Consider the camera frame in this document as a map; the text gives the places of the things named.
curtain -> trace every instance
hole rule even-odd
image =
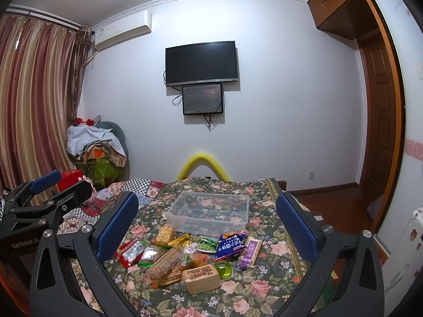
[[[66,130],[80,90],[70,90],[78,33],[47,21],[5,14],[0,19],[0,188],[58,169],[74,168]],[[35,201],[48,199],[40,194]]]
[[[85,73],[85,63],[88,58],[88,52],[91,49],[91,27],[82,25],[78,31],[75,46],[72,53],[72,65],[69,73],[69,91],[70,91],[70,112],[68,120],[74,121],[77,117],[77,108],[81,99],[82,81]]]

light switch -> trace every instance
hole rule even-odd
[[[418,65],[418,70],[419,70],[419,79],[423,80],[423,62],[420,62]]]

clear plastic container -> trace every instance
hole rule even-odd
[[[166,222],[177,231],[219,237],[245,229],[249,200],[247,195],[184,190],[166,211]]]

red box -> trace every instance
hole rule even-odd
[[[69,188],[70,186],[76,184],[79,180],[78,178],[83,177],[82,171],[79,169],[69,169],[64,171],[62,174],[62,180],[57,184],[59,192]]]

small display screen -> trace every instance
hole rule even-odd
[[[238,81],[234,41],[166,49],[167,86],[223,81]]]
[[[183,114],[223,113],[221,84],[182,87]]]

